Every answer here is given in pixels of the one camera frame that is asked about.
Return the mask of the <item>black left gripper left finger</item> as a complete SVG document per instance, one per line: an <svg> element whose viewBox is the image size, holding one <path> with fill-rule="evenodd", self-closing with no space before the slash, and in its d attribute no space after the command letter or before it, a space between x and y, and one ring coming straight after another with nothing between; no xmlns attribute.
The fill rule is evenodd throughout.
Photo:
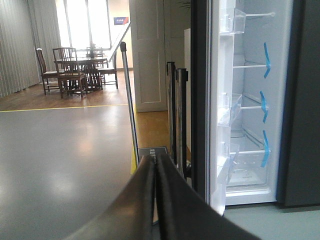
<svg viewBox="0 0 320 240"><path fill-rule="evenodd" d="M101 214L67 240L151 240L155 198L155 160L144 156L128 184Z"/></svg>

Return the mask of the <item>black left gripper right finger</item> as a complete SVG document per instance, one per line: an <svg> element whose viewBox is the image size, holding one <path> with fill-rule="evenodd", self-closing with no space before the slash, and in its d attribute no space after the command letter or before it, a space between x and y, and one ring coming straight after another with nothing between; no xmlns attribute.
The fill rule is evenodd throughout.
<svg viewBox="0 0 320 240"><path fill-rule="evenodd" d="M156 157L156 202L163 240L257 240L212 209L185 181L170 157Z"/></svg>

